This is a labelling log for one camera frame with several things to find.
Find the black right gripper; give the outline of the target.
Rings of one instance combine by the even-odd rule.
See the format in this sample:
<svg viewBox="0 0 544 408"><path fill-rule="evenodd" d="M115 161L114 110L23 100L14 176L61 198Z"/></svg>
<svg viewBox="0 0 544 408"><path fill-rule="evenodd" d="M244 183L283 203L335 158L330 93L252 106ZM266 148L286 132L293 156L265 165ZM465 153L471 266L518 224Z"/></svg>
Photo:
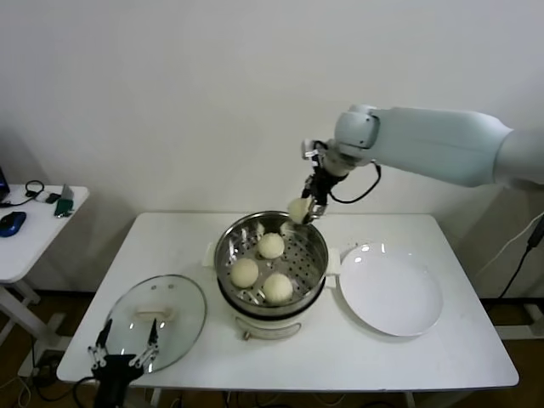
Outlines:
<svg viewBox="0 0 544 408"><path fill-rule="evenodd" d="M306 213L307 224L313 223L324 215L326 205L318 203L327 203L329 193L339 182L340 178L338 176L328 173L322 167L315 167L314 172L306 178L301 197L303 199L312 198Z"/></svg>

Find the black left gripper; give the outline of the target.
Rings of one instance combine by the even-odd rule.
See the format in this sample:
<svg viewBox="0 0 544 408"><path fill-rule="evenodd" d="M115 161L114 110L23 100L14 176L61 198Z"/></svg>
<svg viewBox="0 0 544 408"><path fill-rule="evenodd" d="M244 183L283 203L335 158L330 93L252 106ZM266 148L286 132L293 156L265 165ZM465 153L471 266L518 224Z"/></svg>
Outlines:
<svg viewBox="0 0 544 408"><path fill-rule="evenodd" d="M105 322L94 346L88 347L93 361L93 378L98 381L98 391L93 403L98 408L122 407L129 384L143 375L143 367L152 363L158 355L157 319L153 320L144 350L134 355L107 355L106 341L112 319Z"/></svg>

